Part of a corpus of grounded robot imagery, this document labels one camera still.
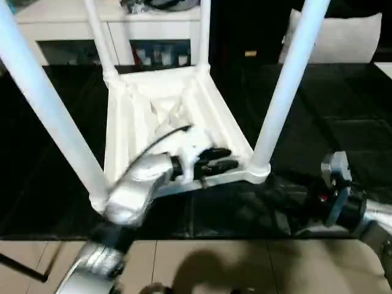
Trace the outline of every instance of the white pole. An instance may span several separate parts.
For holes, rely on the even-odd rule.
[[[198,65],[207,66],[209,53],[209,22],[211,18],[211,0],[201,0],[200,10],[200,56]]]
[[[281,75],[258,136],[251,169],[269,164],[331,0],[306,0]]]
[[[102,23],[99,20],[97,14],[97,7],[94,0],[85,0],[85,7],[88,12],[88,17],[94,34],[94,41],[97,47],[98,55],[104,74],[117,74],[117,71],[113,65],[113,61],[110,57],[109,47],[106,43],[106,39],[102,30]]]
[[[5,0],[0,0],[0,58],[43,126],[87,188],[93,207],[99,210],[107,198],[108,181],[58,93],[21,35]]]

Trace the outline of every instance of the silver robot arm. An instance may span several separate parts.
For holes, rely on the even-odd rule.
[[[177,156],[147,154],[146,150],[113,185],[104,212],[109,221],[81,249],[56,294],[120,293],[117,279],[124,268],[126,253],[157,190],[173,180],[193,181],[203,170],[211,173],[215,168],[222,173],[237,166],[231,163],[220,167],[215,163],[209,167],[209,160],[225,158],[231,154],[230,150],[213,148],[209,136],[201,129],[186,131],[186,140]],[[197,165],[201,159],[204,164]]]

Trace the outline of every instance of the shelf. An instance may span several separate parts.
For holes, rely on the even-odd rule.
[[[131,15],[121,8],[118,0],[96,0],[102,21],[198,21],[200,7],[182,12],[150,10]],[[18,23],[56,23],[88,21],[83,0],[39,0],[16,15]]]

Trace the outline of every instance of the wooden floor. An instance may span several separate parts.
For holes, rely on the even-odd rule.
[[[54,293],[84,242],[1,241],[0,251],[44,272],[45,284],[0,266],[0,293]],[[123,293],[152,282],[176,293],[390,293],[367,245],[355,241],[137,241],[121,276]]]

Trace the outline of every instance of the black tabletop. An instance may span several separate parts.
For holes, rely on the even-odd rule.
[[[103,166],[108,91],[94,66],[45,69]],[[131,72],[132,67],[120,67]],[[251,146],[255,145],[278,65],[212,70],[217,87]],[[9,75],[0,78],[3,106],[0,238],[85,239],[102,223],[88,193]],[[374,65],[308,66],[262,185],[231,183],[157,199],[139,238],[278,238],[299,226],[282,224],[276,202],[300,206],[320,176],[324,155],[345,150],[354,181],[369,198],[392,203],[390,80]]]

